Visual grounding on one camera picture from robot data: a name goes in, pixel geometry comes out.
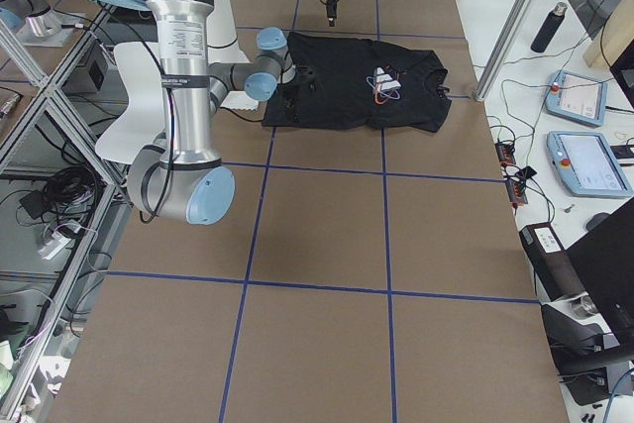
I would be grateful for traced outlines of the black graphic t-shirt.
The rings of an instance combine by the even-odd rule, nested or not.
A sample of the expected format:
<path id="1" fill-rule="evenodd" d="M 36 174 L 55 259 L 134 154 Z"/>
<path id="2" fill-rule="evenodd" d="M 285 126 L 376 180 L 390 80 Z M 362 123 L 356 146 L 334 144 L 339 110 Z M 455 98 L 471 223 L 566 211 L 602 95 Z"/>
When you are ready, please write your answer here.
<path id="1" fill-rule="evenodd" d="M 409 126 L 436 133 L 447 119 L 448 70 L 432 51 L 298 33 L 287 41 L 295 65 L 316 72 L 316 90 L 285 96 L 284 84 L 278 86 L 266 104 L 265 126 L 341 131 Z"/>

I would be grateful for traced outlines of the white plastic chair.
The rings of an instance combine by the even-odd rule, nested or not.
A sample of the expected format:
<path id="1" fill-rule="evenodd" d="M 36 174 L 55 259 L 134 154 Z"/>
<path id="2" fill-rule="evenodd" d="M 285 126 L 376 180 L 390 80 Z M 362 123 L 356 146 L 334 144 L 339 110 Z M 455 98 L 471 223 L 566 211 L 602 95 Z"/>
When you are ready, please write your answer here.
<path id="1" fill-rule="evenodd" d="M 128 106 L 101 135 L 95 152 L 102 158 L 131 164 L 143 146 L 153 142 L 164 130 L 164 112 L 157 43 L 121 43 L 114 58 L 128 95 Z"/>

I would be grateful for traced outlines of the black water bottle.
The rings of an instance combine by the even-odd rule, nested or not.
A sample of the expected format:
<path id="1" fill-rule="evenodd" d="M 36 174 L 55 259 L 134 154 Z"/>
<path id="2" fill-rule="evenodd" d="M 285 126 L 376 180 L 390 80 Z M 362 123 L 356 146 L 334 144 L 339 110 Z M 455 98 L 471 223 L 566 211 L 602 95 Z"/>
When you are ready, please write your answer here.
<path id="1" fill-rule="evenodd" d="M 566 2 L 558 2 L 552 11 L 548 13 L 534 40 L 531 43 L 530 50 L 534 53 L 543 53 L 550 44 L 554 35 L 564 22 L 568 4 Z"/>

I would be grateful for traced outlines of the far blue teach pendant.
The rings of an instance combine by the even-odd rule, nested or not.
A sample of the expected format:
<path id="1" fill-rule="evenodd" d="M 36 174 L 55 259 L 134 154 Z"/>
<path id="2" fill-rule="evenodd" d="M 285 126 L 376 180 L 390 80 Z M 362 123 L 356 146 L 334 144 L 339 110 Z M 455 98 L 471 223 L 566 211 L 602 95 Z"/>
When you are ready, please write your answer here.
<path id="1" fill-rule="evenodd" d="M 606 99 L 605 81 L 560 69 L 551 76 L 545 105 L 552 115 L 596 128 L 604 123 Z"/>

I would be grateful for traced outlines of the blue teach pendant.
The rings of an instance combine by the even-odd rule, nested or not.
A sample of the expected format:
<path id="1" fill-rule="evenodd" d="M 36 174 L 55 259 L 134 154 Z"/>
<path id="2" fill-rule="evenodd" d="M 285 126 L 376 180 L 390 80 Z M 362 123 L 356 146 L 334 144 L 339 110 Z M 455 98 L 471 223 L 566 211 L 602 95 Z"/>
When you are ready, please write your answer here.
<path id="1" fill-rule="evenodd" d="M 571 195 L 633 196 L 633 187 L 602 134 L 551 131 L 546 146 L 557 176 Z"/>
<path id="2" fill-rule="evenodd" d="M 605 81 L 560 69 L 551 76 L 545 105 L 552 115 L 596 128 L 604 123 L 606 99 Z"/>

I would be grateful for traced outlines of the near blue teach pendant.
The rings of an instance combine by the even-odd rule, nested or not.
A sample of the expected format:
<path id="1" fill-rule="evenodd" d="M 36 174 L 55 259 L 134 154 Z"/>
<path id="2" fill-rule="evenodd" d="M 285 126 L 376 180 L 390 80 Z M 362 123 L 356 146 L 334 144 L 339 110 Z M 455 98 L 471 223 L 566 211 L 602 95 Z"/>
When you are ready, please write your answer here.
<path id="1" fill-rule="evenodd" d="M 546 146 L 557 176 L 571 195 L 633 196 L 633 187 L 602 134 L 551 131 Z"/>

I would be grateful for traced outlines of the black power brick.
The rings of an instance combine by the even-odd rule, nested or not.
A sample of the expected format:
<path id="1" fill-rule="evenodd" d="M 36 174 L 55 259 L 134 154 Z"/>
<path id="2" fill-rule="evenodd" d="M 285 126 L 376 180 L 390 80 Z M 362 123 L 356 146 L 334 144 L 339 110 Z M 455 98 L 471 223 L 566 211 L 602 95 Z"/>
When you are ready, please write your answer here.
<path id="1" fill-rule="evenodd" d="M 519 238 L 532 266 L 534 288 L 541 302 L 586 294 L 559 237 L 548 222 L 530 224 Z"/>

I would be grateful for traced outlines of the black computer mouse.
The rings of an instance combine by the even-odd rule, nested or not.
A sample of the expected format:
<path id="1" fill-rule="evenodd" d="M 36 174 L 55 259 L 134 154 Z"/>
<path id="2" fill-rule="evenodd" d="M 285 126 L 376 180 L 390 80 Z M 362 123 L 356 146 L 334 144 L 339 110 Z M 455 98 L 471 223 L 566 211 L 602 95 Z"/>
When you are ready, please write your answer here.
<path id="1" fill-rule="evenodd" d="M 605 221 L 610 216 L 610 213 L 607 212 L 599 212 L 593 215 L 584 225 L 584 228 L 589 232 L 595 229 L 598 225 L 600 225 L 603 221 Z"/>

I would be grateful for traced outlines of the black monitor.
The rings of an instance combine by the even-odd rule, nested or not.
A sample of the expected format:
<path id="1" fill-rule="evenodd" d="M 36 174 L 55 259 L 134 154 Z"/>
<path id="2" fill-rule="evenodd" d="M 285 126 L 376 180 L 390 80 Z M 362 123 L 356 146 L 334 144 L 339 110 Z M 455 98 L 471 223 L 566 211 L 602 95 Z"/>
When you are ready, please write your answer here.
<path id="1" fill-rule="evenodd" d="M 573 309 L 579 311 L 589 299 L 608 332 L 554 308 L 542 313 L 556 343 L 556 367 L 579 405 L 633 392 L 633 196 L 622 199 L 623 205 L 566 249 L 586 290 L 572 297 Z"/>

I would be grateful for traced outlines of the aluminium frame post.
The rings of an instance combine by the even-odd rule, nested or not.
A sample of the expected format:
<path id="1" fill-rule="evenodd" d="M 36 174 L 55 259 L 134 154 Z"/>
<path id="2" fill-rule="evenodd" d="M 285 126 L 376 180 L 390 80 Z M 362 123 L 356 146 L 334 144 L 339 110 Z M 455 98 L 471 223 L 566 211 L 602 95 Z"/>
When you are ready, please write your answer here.
<path id="1" fill-rule="evenodd" d="M 533 1 L 515 0 L 475 89 L 476 101 L 483 102 L 491 90 Z"/>

